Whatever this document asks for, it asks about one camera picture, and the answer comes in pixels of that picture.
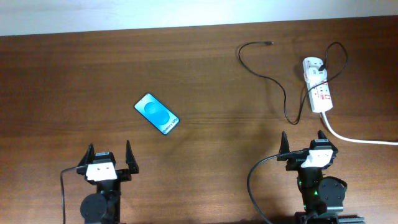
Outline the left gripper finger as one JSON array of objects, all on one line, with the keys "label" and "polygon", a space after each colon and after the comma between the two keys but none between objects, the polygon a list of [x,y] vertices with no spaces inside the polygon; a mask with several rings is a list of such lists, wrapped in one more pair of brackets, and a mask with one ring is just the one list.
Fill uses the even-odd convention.
[{"label": "left gripper finger", "polygon": [[139,166],[136,159],[132,153],[132,147],[129,140],[126,141],[126,164],[131,174],[139,173]]},{"label": "left gripper finger", "polygon": [[95,156],[95,149],[94,149],[94,145],[91,143],[88,146],[88,149],[87,149],[85,155],[83,156],[81,161],[78,163],[78,167],[87,166],[88,164],[91,164],[94,156]]}]

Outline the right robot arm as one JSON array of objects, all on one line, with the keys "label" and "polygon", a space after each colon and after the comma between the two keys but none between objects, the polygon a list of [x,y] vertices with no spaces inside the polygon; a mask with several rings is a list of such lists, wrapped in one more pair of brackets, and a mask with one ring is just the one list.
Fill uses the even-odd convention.
[{"label": "right robot arm", "polygon": [[291,151],[286,133],[281,134],[277,160],[286,162],[287,171],[298,172],[297,187],[303,200],[304,211],[295,213],[295,223],[364,223],[363,217],[340,215],[348,184],[323,173],[333,164],[338,149],[323,131],[317,135],[308,148]]}]

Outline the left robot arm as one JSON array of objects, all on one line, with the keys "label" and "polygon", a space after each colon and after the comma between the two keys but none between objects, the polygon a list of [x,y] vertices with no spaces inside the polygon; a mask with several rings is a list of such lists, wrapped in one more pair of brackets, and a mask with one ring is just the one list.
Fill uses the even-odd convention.
[{"label": "left robot arm", "polygon": [[85,223],[120,222],[121,184],[131,181],[132,175],[139,173],[129,141],[126,142],[125,161],[128,168],[117,169],[112,152],[95,153],[94,145],[89,145],[76,171],[96,187],[96,192],[86,196],[80,205]]}]

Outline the blue Galaxy smartphone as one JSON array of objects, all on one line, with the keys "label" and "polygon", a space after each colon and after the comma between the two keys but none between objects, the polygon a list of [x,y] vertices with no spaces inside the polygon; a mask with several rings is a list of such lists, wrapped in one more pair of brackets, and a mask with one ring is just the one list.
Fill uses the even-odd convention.
[{"label": "blue Galaxy smartphone", "polygon": [[134,108],[163,135],[168,135],[180,123],[179,117],[150,93],[146,93]]}]

